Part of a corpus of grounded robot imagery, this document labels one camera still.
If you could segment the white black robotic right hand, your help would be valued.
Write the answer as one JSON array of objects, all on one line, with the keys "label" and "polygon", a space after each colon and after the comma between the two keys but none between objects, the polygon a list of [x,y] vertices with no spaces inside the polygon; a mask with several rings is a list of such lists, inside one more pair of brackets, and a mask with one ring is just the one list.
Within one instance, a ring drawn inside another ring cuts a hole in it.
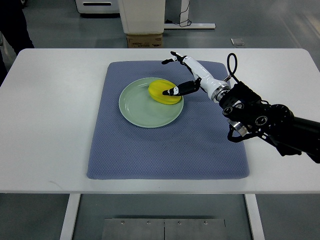
[{"label": "white black robotic right hand", "polygon": [[181,65],[187,67],[192,73],[194,80],[181,83],[171,89],[164,90],[164,96],[185,96],[202,89],[207,93],[208,98],[218,103],[222,97],[231,89],[224,80],[215,79],[211,73],[198,61],[188,55],[180,55],[175,51],[170,52],[173,57],[162,61],[162,64],[168,64],[178,61]]}]

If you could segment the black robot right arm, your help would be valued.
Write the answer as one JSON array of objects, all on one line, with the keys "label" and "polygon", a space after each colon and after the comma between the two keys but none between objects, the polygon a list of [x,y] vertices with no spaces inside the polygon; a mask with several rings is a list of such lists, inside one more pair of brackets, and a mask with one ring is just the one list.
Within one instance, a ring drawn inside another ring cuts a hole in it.
[{"label": "black robot right arm", "polygon": [[229,141],[238,143],[259,137],[274,146],[281,156],[306,153],[320,162],[320,124],[294,116],[283,104],[269,104],[237,80],[219,100],[229,119]]}]

